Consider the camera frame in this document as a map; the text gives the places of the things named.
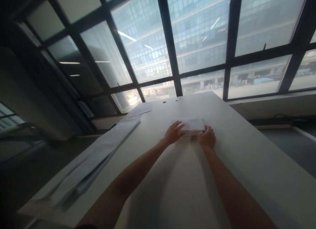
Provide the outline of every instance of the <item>stack of folded fabric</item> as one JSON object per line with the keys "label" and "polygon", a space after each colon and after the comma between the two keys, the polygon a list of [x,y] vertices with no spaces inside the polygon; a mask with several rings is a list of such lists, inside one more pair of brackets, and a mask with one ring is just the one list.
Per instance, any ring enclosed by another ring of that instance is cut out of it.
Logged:
{"label": "stack of folded fabric", "polygon": [[184,136],[196,136],[201,131],[205,131],[205,124],[202,118],[174,119],[171,121],[171,124],[176,121],[182,121],[182,124],[184,124],[184,127],[181,129],[181,131],[185,132]]}

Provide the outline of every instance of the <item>floor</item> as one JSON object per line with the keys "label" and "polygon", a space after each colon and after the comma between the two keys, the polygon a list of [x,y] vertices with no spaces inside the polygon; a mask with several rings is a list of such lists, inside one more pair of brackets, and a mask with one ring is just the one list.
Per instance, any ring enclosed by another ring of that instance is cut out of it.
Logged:
{"label": "floor", "polygon": [[[316,136],[316,127],[303,128]],[[316,143],[293,129],[260,130],[289,157],[316,178]],[[2,209],[4,222],[10,227],[23,229],[32,220],[31,217],[16,214],[41,187],[45,185],[64,166],[92,144],[97,137],[73,138],[59,146],[49,147],[45,143],[20,153],[0,164]],[[39,221],[32,229],[66,229],[66,227]]]}
{"label": "floor", "polygon": [[[42,142],[0,164],[1,206],[6,214],[4,220],[10,223],[7,228],[25,228],[32,218],[17,214],[16,211],[96,139],[73,138],[55,147]],[[32,228],[51,227],[40,222]]]}

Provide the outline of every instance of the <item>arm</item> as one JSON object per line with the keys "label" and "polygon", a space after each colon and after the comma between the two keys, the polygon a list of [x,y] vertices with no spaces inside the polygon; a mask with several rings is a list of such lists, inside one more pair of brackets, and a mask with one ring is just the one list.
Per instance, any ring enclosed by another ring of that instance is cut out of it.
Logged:
{"label": "arm", "polygon": [[265,211],[237,181],[216,156],[213,130],[206,126],[200,132],[199,143],[213,172],[214,180],[232,228],[277,228]]}
{"label": "arm", "polygon": [[177,121],[148,152],[141,155],[123,170],[102,193],[77,226],[91,224],[98,229],[114,228],[123,205],[134,189],[142,182],[163,151],[184,133],[184,126]]}

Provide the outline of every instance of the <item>forearm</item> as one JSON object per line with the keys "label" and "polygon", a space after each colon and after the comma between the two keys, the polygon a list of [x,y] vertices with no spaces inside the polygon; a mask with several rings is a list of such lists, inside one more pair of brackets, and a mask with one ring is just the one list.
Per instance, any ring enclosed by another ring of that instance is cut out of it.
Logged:
{"label": "forearm", "polygon": [[232,228],[276,228],[265,211],[227,169],[210,147],[203,151]]}
{"label": "forearm", "polygon": [[167,148],[163,140],[123,170],[101,194],[77,226],[92,224],[97,228],[114,228],[126,199],[142,182],[156,160]]}
{"label": "forearm", "polygon": [[167,147],[168,144],[164,140],[160,140],[148,152],[141,155],[127,168],[125,168],[125,170],[116,177],[109,187],[115,192],[128,197],[142,182],[156,160]]}

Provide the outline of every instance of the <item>white wall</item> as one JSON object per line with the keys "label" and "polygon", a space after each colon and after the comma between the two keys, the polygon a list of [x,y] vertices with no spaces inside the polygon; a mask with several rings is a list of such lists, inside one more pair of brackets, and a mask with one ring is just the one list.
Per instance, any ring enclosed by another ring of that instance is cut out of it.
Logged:
{"label": "white wall", "polygon": [[75,135],[74,129],[37,88],[15,55],[3,47],[0,48],[0,100],[53,140],[67,140]]}
{"label": "white wall", "polygon": [[[316,91],[236,100],[227,103],[247,120],[270,119],[276,114],[290,116],[316,115]],[[100,118],[92,122],[98,129],[109,129],[123,117]]]}

